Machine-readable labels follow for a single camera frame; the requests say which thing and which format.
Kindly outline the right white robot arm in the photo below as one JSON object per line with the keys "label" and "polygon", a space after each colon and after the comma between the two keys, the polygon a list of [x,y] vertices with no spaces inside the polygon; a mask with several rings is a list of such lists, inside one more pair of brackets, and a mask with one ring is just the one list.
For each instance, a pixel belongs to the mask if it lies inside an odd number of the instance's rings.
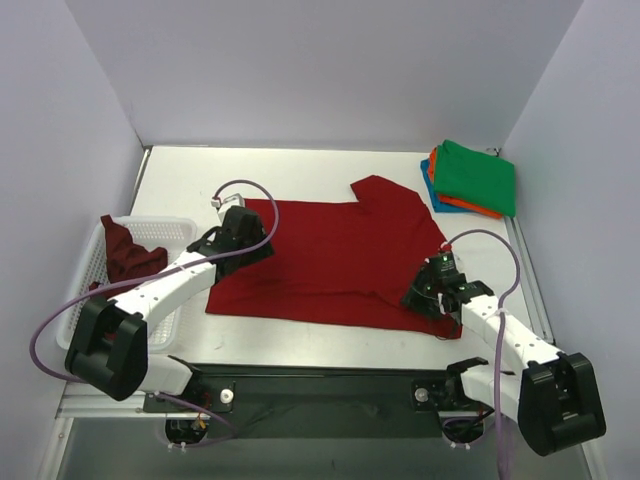
{"label": "right white robot arm", "polygon": [[486,284],[468,281],[451,253],[441,251],[421,265],[402,303],[430,319],[454,321],[498,356],[449,365],[443,386],[427,388],[416,402],[431,400],[441,412],[487,406],[514,421],[540,456],[605,434],[591,362],[538,337],[500,306]]}

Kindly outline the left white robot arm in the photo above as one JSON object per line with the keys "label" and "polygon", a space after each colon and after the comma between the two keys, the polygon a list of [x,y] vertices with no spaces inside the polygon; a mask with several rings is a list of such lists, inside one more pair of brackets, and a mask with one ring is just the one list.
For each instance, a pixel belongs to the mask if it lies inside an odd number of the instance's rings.
{"label": "left white robot arm", "polygon": [[221,218],[154,278],[114,297],[88,300],[67,350],[67,372],[116,401],[137,391],[159,392],[179,411],[195,409],[203,390],[197,369],[177,357],[150,354],[150,334],[196,294],[274,253],[255,211],[233,205]]}

